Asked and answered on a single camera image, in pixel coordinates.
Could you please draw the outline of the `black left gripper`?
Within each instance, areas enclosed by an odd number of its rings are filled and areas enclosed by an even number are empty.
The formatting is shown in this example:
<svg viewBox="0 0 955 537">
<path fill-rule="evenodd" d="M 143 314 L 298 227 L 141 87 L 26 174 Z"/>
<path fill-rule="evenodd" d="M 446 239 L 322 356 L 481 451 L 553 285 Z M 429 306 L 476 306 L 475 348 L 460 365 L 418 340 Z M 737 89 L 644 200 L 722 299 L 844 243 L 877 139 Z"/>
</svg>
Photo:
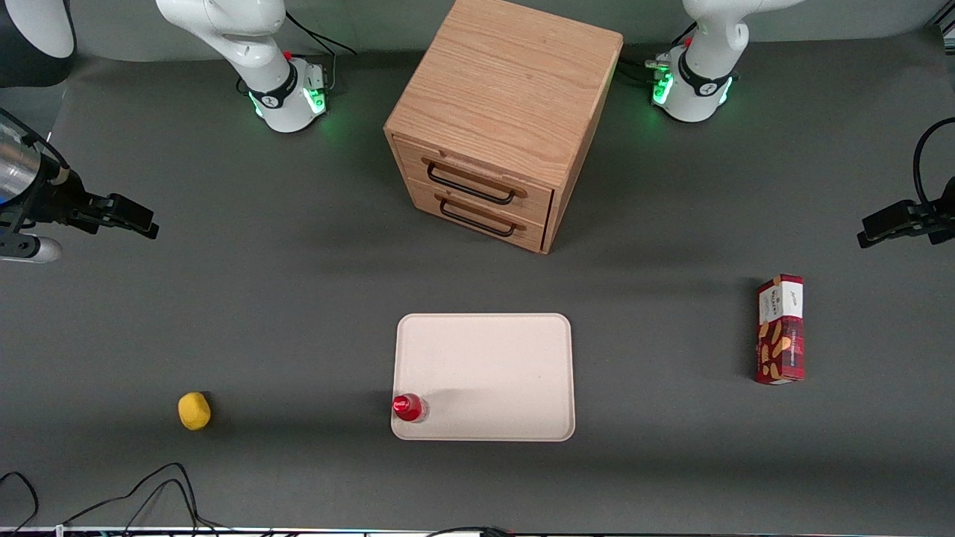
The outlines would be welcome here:
<svg viewBox="0 0 955 537">
<path fill-rule="evenodd" d="M 930 215 L 912 200 L 897 201 L 862 220 L 857 234 L 860 248 L 870 248 L 886 240 L 927 235 L 932 245 L 954 238 L 955 178 L 946 183 L 942 196 L 931 201 Z"/>
</svg>

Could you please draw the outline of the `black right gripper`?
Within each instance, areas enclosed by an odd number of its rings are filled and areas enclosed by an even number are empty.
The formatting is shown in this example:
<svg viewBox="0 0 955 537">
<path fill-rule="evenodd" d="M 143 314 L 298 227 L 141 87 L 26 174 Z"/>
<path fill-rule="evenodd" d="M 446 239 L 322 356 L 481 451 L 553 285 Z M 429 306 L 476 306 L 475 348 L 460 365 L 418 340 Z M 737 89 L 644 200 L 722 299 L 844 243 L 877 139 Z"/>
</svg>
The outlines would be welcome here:
<svg viewBox="0 0 955 537">
<path fill-rule="evenodd" d="M 107 197 L 89 194 L 75 170 L 69 170 L 59 184 L 42 180 L 37 194 L 25 210 L 21 204 L 1 207 L 1 234 L 17 234 L 20 229 L 31 229 L 35 223 L 69 224 L 71 227 L 96 235 L 100 227 L 132 231 L 154 240 L 158 224 L 154 212 L 122 195 Z"/>
</svg>

